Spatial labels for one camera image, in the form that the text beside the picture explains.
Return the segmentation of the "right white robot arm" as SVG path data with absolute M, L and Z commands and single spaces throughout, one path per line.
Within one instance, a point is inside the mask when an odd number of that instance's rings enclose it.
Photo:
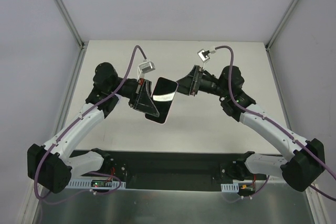
M 257 132 L 280 153 L 273 156 L 246 152 L 227 166 L 230 178 L 242 181 L 253 174 L 264 174 L 284 179 L 296 191 L 305 191 L 325 170 L 323 144 L 316 138 L 309 141 L 268 117 L 242 90 L 244 82 L 237 66 L 225 67 L 217 78 L 195 65 L 177 81 L 177 91 L 192 96 L 200 91 L 218 96 L 229 117 Z

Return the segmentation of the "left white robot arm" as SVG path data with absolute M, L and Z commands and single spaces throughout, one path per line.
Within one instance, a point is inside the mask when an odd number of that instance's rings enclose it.
M 106 176 L 111 170 L 111 157 L 95 148 L 87 154 L 70 155 L 86 135 L 116 107 L 119 98 L 129 100 L 130 108 L 145 115 L 160 115 L 151 96 L 151 81 L 144 75 L 155 70 L 154 63 L 144 60 L 138 65 L 137 79 L 122 79 L 112 64 L 99 64 L 94 72 L 93 89 L 78 114 L 67 127 L 39 146 L 33 144 L 27 152 L 28 177 L 34 185 L 42 185 L 56 194 L 68 185 L 71 178 L 88 172 Z

